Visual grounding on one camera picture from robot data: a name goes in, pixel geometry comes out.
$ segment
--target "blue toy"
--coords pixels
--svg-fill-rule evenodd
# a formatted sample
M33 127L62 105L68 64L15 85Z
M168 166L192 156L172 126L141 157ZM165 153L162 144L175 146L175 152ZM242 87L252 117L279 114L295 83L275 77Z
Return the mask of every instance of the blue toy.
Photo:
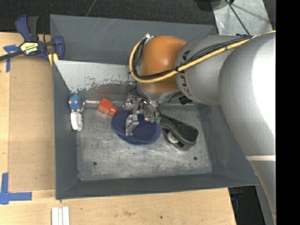
M71 112L82 113L83 106L85 105L85 98L75 93L70 97L69 105L71 108Z

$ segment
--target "cardboard sheet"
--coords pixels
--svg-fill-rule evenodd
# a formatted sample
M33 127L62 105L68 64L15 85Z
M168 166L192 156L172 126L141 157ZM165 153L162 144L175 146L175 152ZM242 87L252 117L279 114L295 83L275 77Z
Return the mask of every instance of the cardboard sheet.
M0 33L1 48L22 42L18 33ZM53 189L55 164L50 63L20 55L11 59L9 76L8 190Z

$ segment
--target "blue cloth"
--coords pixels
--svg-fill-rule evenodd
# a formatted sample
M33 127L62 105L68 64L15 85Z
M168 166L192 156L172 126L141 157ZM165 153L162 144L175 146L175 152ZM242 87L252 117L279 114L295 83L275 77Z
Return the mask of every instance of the blue cloth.
M112 118L112 127L116 134L126 142L133 145L146 145L154 143L161 134L161 124L156 124L145 121L143 115L138 115L139 125L137 125L132 136L125 135L126 118L131 114L131 111L119 110Z

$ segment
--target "yellow clamp label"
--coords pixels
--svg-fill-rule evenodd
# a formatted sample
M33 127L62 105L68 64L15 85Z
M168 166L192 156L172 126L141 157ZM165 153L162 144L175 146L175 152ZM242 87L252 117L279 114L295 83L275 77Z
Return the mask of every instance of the yellow clamp label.
M38 51L38 43L24 43L20 46L20 49L28 55Z

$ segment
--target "scratched metal surface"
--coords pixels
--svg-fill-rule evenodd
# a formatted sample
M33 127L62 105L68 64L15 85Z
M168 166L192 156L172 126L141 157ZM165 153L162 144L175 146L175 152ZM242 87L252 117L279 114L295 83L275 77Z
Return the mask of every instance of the scratched metal surface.
M163 114L199 130L196 145L181 151L163 134L153 144L131 145L111 127L112 116L93 106L83 111L83 130L77 132L77 169L81 180L158 177L211 173L212 164L196 105L163 105Z
M211 4L219 34L247 34L248 31L251 35L259 35L272 31L263 0L235 0L233 2L232 8L247 31L243 28L225 0L212 1Z

